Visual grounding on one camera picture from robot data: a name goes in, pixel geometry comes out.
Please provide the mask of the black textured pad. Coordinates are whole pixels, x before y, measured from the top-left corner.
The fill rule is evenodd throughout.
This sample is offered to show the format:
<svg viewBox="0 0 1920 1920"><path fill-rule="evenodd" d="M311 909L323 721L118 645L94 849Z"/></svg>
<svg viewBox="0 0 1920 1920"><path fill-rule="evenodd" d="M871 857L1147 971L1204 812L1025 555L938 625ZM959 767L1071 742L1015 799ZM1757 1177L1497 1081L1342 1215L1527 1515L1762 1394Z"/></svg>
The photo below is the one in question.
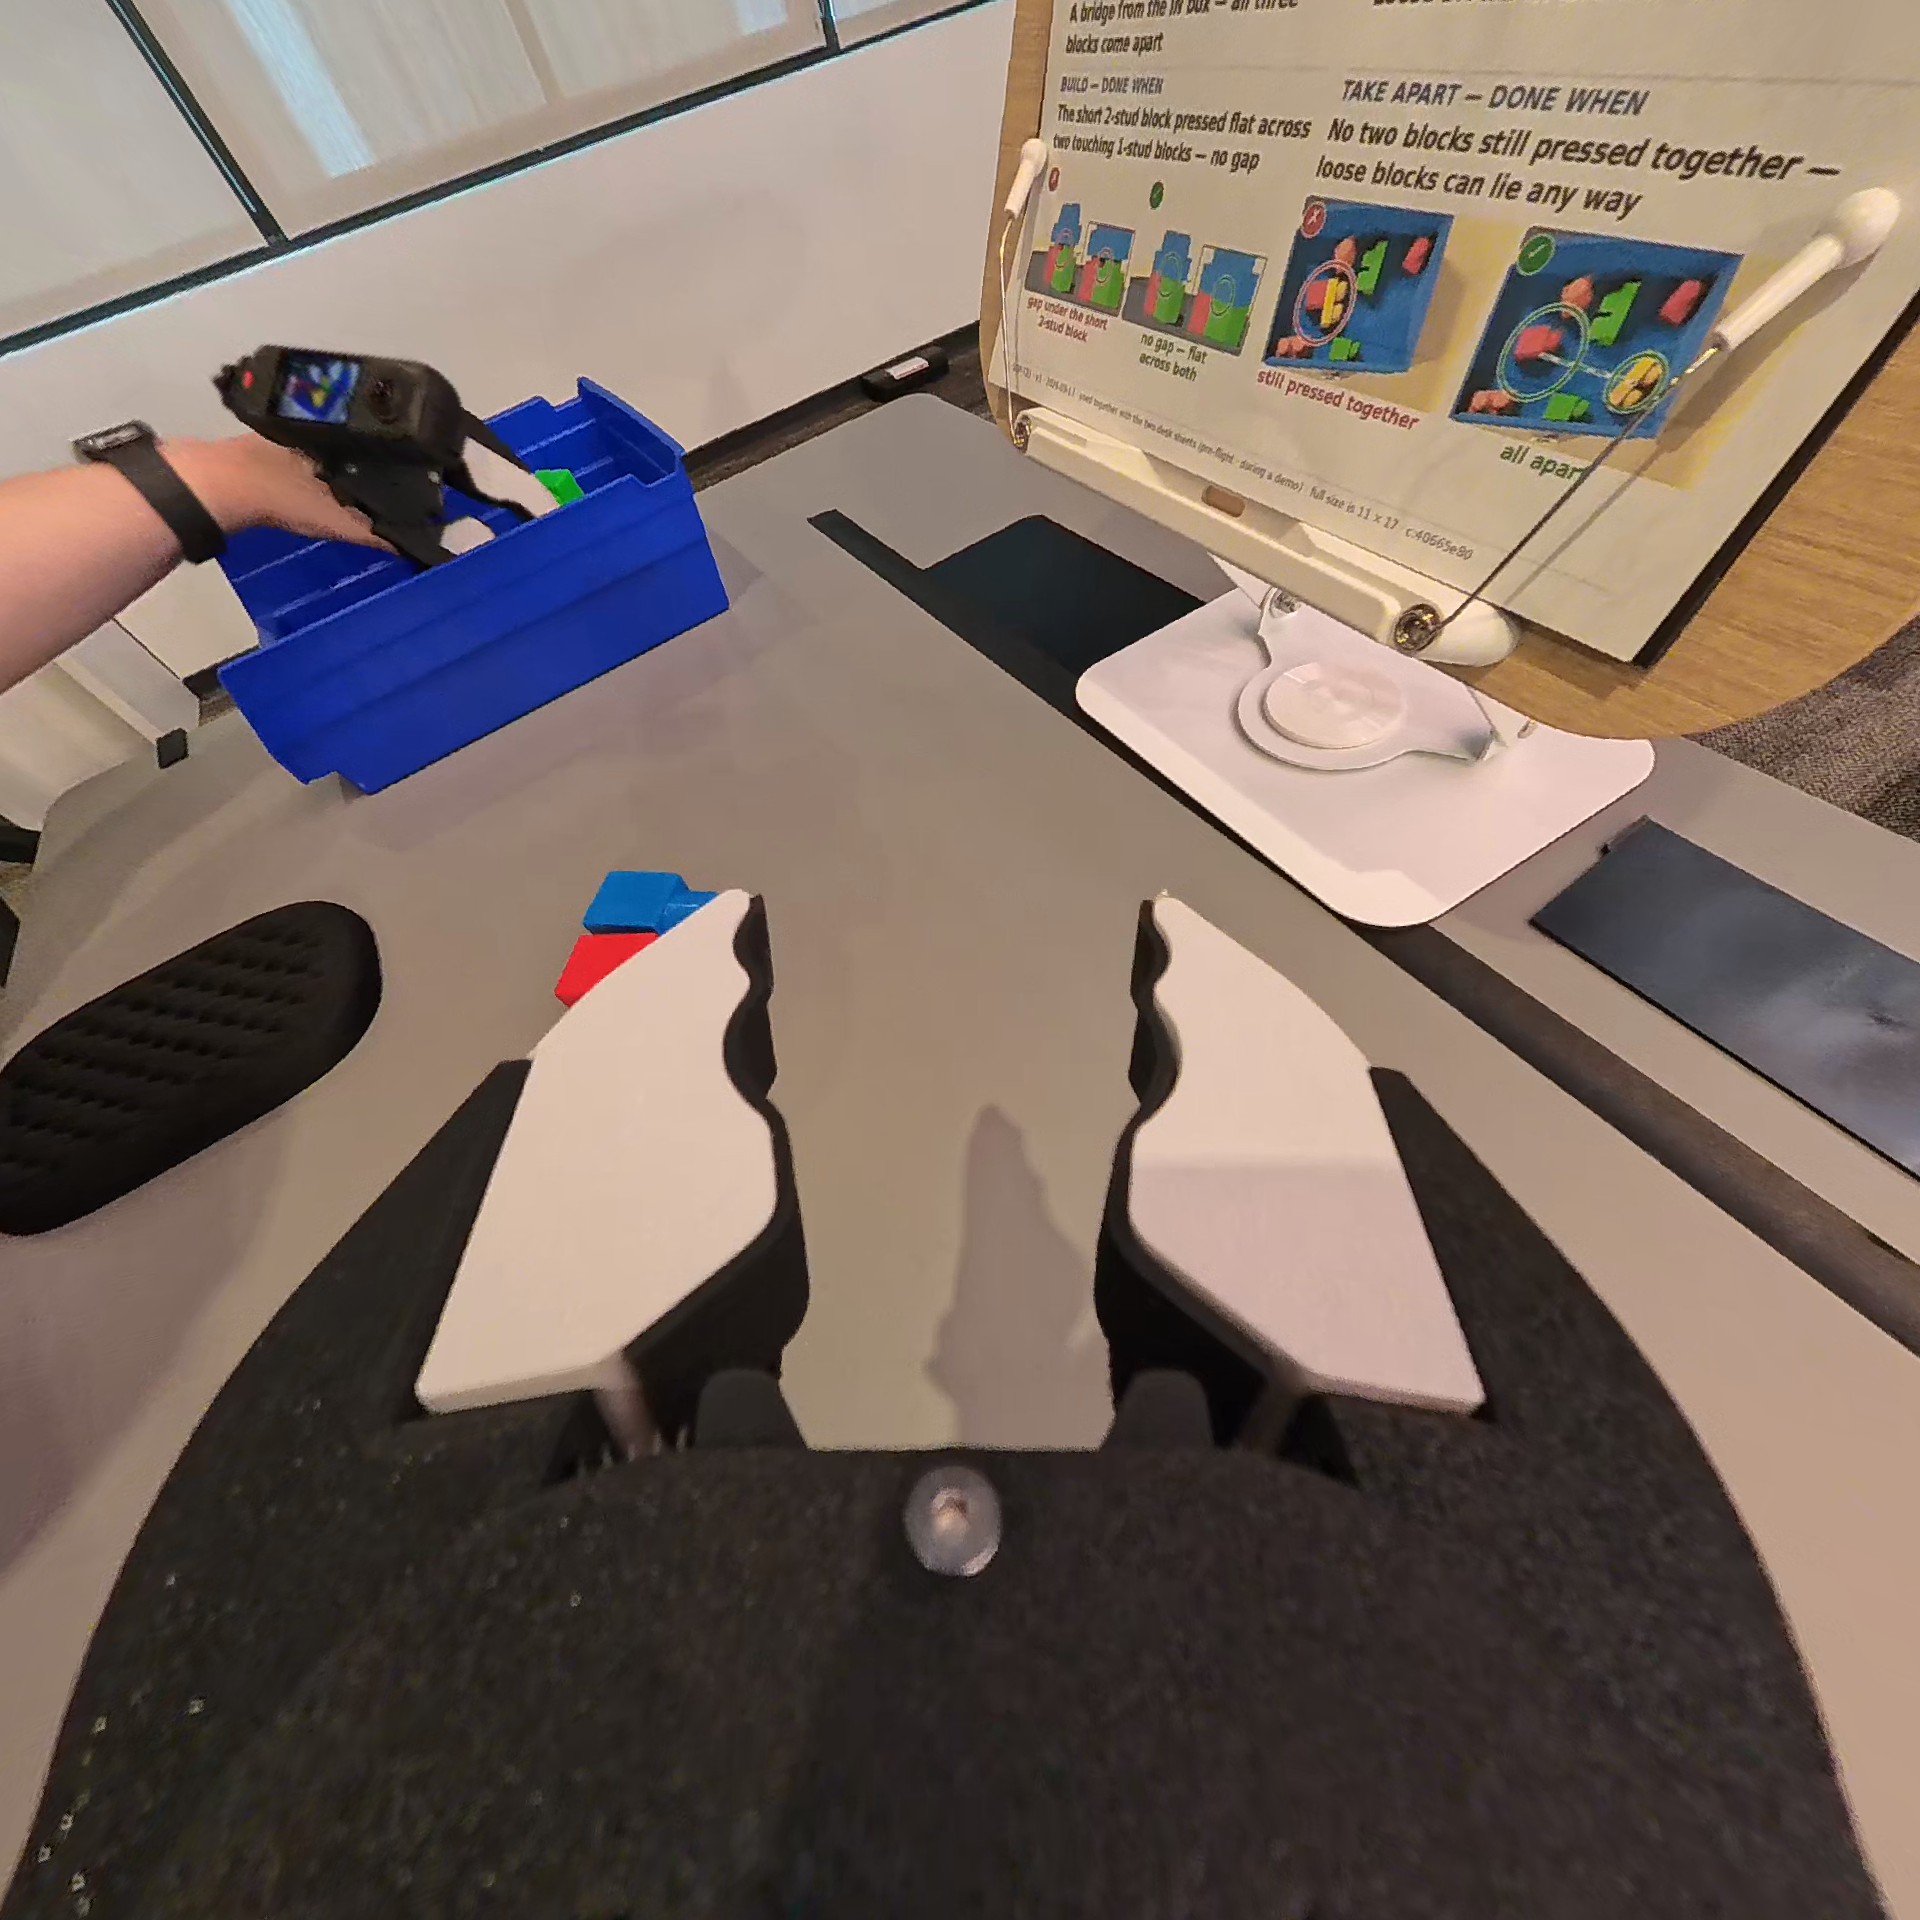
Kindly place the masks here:
<svg viewBox="0 0 1920 1920"><path fill-rule="evenodd" d="M40 1237L276 1113L361 1041L369 923L323 900L258 914L35 1034L1 1073L1 1230Z"/></svg>

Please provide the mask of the person's left forearm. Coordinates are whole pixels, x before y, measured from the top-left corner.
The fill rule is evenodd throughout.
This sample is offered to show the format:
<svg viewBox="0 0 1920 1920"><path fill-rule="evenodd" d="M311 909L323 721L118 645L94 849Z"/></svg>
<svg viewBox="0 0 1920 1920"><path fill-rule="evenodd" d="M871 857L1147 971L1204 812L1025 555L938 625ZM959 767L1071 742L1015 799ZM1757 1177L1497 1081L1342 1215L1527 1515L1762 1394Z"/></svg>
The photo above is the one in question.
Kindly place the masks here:
<svg viewBox="0 0 1920 1920"><path fill-rule="evenodd" d="M111 622L182 563L115 469L85 463L1 485L1 691Z"/></svg>

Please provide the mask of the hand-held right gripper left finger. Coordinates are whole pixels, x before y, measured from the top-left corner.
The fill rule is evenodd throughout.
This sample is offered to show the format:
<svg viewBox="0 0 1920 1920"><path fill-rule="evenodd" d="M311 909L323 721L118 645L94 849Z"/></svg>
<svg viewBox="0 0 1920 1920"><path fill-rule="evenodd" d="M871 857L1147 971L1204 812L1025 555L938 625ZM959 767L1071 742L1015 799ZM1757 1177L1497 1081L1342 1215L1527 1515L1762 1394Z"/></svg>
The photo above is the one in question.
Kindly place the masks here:
<svg viewBox="0 0 1920 1920"><path fill-rule="evenodd" d="M776 1377L808 1305L763 905L717 892L528 1056L416 1399L429 1414L586 1392L631 1453L707 1381Z"/></svg>

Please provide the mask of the black wristwatch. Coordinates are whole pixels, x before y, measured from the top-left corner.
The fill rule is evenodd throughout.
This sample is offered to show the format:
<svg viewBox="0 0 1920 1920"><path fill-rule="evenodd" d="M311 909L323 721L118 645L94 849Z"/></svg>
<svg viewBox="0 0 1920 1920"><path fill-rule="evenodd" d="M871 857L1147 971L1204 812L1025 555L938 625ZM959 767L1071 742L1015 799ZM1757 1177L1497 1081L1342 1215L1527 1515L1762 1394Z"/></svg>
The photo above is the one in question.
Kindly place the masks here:
<svg viewBox="0 0 1920 1920"><path fill-rule="evenodd" d="M137 419L78 437L72 456L114 471L178 542L186 565L211 565L228 553L228 535L197 493L162 454L153 429Z"/></svg>

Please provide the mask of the white document stand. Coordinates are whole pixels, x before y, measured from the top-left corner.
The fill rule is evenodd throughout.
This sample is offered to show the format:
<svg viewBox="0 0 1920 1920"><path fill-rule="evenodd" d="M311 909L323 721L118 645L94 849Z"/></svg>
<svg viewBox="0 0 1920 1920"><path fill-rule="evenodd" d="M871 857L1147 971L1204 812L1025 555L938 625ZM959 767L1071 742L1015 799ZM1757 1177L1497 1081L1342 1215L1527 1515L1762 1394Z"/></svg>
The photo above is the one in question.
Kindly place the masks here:
<svg viewBox="0 0 1920 1920"><path fill-rule="evenodd" d="M1079 717L1346 921L1427 925L1632 794L1643 739L1541 728L1453 670L1506 661L1490 591L1622 429L1474 591L1452 591L1055 410L1009 410L1040 467L1199 541L1218 598L1081 673Z"/></svg>

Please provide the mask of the large gridded window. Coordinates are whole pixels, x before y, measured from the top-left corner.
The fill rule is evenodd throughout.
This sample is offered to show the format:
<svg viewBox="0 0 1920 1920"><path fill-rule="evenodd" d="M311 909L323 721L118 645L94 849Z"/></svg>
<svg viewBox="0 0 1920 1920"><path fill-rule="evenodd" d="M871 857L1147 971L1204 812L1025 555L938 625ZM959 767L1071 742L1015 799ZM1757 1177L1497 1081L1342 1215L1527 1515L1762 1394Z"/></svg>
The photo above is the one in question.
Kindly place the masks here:
<svg viewBox="0 0 1920 1920"><path fill-rule="evenodd" d="M5 2L4 352L983 11Z"/></svg>

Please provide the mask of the dark blue flat panel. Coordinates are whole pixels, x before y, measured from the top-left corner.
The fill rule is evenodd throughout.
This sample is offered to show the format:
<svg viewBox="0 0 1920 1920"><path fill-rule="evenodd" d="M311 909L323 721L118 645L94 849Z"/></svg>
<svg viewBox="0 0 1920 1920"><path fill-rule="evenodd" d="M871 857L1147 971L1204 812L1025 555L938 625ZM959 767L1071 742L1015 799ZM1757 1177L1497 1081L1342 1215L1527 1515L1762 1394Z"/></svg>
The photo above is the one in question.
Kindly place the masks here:
<svg viewBox="0 0 1920 1920"><path fill-rule="evenodd" d="M1531 926L1918 1173L1918 966L1902 952L1651 821Z"/></svg>

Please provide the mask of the person's left hand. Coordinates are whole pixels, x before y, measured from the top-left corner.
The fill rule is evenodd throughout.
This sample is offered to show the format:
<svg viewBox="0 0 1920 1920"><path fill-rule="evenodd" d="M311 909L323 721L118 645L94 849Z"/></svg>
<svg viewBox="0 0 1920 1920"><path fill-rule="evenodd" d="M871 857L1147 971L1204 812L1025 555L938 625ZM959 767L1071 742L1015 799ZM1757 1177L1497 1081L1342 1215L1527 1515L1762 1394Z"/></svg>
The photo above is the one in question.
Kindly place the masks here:
<svg viewBox="0 0 1920 1920"><path fill-rule="evenodd" d="M334 497L296 449L241 433L218 440L170 438L157 450L228 536L269 526L301 541L396 553L367 516Z"/></svg>

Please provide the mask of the black desk inlay panel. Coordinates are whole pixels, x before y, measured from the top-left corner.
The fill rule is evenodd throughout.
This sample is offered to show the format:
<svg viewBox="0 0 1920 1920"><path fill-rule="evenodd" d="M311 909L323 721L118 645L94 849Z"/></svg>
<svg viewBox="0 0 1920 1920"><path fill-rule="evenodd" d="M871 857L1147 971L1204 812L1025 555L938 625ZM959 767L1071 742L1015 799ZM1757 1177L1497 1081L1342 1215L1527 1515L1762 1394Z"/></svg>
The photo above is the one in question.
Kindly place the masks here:
<svg viewBox="0 0 1920 1920"><path fill-rule="evenodd" d="M1068 699L1099 661L1201 598L1048 516L1024 516L917 566L839 510L812 528L1021 684Z"/></svg>

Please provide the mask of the grey desk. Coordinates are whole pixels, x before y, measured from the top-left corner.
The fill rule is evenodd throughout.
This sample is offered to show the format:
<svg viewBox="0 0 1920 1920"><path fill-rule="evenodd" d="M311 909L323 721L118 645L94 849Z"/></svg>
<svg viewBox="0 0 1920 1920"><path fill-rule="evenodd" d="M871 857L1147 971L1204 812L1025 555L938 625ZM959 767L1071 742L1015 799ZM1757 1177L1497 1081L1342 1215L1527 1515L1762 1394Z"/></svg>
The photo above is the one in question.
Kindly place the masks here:
<svg viewBox="0 0 1920 1920"><path fill-rule="evenodd" d="M1594 1285L1714 1456L1806 1655L1886 1905L1916 1917L1916 1357L814 526L917 566L1050 516L1198 598L1177 541L934 398L699 497L732 607L373 796L235 718L41 832L10 1043L282 900L378 941L342 1068L179 1175L4 1249L4 1877L166 1470L287 1293L502 1060L612 868L766 903L812 1298L784 1367L841 1446L1070 1444L1131 1113L1140 903L1171 895L1404 1073Z"/></svg>

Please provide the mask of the red one-stud block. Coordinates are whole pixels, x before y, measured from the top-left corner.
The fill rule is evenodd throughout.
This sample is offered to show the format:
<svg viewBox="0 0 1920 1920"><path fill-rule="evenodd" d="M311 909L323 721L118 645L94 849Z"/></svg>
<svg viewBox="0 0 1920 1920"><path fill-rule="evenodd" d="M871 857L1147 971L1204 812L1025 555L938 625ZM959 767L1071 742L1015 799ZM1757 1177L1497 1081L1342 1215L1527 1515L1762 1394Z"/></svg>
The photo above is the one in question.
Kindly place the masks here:
<svg viewBox="0 0 1920 1920"><path fill-rule="evenodd" d="M581 932L555 978L554 999L559 1007L571 1009L616 969L654 947L657 938L650 928Z"/></svg>

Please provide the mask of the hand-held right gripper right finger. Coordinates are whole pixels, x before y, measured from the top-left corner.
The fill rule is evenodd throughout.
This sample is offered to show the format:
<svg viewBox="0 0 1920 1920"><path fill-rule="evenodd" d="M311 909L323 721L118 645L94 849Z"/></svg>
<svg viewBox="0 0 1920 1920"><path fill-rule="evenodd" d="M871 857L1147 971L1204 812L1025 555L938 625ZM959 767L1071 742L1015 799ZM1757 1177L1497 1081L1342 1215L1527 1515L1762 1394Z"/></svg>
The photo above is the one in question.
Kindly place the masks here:
<svg viewBox="0 0 1920 1920"><path fill-rule="evenodd" d="M1096 1244L1116 1405L1183 1374L1229 1444L1277 1392L1474 1417L1485 1392L1366 1054L1186 903L1141 905Z"/></svg>

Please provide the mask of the blue plastic bin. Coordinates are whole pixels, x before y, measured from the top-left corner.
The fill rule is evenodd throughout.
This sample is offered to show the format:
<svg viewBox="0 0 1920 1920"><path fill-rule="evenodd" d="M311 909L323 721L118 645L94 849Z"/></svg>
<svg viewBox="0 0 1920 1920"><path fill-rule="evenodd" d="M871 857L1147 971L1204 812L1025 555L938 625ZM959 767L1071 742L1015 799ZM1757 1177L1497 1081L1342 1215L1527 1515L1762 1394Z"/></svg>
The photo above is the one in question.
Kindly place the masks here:
<svg viewBox="0 0 1920 1920"><path fill-rule="evenodd" d="M621 397L529 397L491 429L579 497L448 565L252 530L219 560L256 646L219 683L296 781L375 794L725 613L681 446Z"/></svg>

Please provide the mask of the blue one-stud block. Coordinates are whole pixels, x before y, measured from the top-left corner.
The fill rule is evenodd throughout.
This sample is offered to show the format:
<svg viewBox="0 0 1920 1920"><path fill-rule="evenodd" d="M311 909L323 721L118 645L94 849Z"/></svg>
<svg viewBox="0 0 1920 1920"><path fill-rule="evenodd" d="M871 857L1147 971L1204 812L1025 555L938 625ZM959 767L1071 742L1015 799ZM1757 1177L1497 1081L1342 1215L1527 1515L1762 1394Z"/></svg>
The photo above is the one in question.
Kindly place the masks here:
<svg viewBox="0 0 1920 1920"><path fill-rule="evenodd" d="M714 898L714 892L687 884L680 875L616 871L597 884L581 917L581 928L589 936L662 936Z"/></svg>

